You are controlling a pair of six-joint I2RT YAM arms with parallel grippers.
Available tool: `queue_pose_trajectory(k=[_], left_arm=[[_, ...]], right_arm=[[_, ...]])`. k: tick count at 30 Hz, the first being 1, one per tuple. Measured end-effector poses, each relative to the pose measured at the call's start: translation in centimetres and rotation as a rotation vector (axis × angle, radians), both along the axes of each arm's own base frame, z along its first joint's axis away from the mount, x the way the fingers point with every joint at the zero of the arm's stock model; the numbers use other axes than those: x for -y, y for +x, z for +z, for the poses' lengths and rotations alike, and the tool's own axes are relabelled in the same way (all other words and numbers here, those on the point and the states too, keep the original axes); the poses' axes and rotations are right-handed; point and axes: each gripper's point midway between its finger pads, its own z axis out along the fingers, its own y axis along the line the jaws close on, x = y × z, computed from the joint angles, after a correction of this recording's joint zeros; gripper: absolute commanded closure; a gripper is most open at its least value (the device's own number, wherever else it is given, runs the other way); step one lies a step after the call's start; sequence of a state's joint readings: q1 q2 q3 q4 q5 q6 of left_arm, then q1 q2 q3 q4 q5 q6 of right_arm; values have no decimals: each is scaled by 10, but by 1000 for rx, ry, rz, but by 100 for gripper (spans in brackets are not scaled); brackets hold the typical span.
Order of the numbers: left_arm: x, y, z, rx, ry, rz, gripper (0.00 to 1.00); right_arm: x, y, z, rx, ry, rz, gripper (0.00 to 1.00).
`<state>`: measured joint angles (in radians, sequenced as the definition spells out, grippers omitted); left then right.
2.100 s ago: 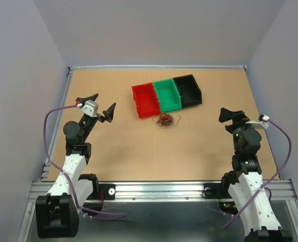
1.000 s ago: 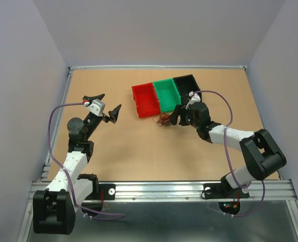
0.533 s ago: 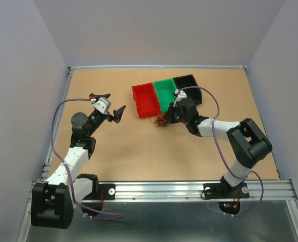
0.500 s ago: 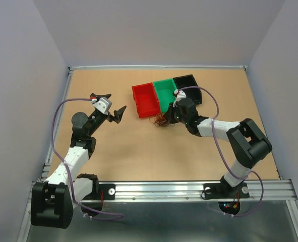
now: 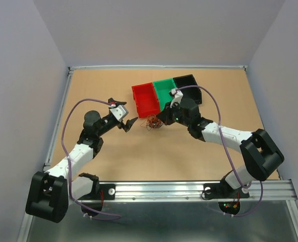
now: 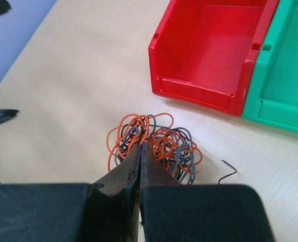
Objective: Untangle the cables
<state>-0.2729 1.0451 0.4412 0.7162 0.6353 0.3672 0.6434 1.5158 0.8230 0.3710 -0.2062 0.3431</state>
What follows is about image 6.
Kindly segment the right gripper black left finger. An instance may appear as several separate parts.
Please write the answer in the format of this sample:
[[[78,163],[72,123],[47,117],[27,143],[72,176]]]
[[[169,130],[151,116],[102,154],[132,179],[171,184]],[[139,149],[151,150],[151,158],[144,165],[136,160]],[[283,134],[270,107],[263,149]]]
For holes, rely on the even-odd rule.
[[[92,185],[89,198],[90,241],[137,241],[141,145]]]

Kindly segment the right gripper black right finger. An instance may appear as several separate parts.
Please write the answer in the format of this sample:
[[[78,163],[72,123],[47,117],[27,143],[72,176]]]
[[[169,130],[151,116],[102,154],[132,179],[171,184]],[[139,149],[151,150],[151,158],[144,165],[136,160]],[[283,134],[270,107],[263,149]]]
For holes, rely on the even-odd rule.
[[[140,208],[146,241],[189,241],[188,191],[157,161],[151,146],[144,144]]]

